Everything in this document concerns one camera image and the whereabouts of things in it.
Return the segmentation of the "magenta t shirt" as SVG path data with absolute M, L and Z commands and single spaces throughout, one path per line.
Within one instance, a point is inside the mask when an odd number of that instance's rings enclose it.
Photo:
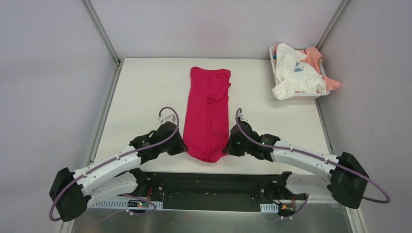
M 229 140 L 231 72 L 192 67 L 183 141 L 188 154 L 207 163 L 225 156 Z

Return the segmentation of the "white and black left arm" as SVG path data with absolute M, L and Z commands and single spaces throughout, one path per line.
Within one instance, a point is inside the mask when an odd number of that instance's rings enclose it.
M 59 170 L 49 191 L 53 201 L 49 219 L 68 222 L 107 198 L 145 195 L 148 180 L 140 170 L 141 165 L 162 153 L 176 155 L 187 150 L 179 132 L 179 117 L 169 115 L 160 122 L 157 130 L 137 136 L 105 160 L 75 171 L 67 167 Z

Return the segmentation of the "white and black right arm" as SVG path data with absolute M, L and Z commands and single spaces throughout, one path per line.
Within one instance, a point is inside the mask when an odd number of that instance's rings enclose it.
M 282 172 L 275 182 L 276 194 L 282 199 L 292 195 L 316 194 L 332 197 L 339 204 L 358 209 L 368 182 L 368 174 L 350 153 L 340 156 L 316 153 L 295 147 L 272 134 L 259 135 L 250 124 L 239 120 L 231 129 L 223 153 L 259 160 L 278 162 L 297 167 L 307 175 Z

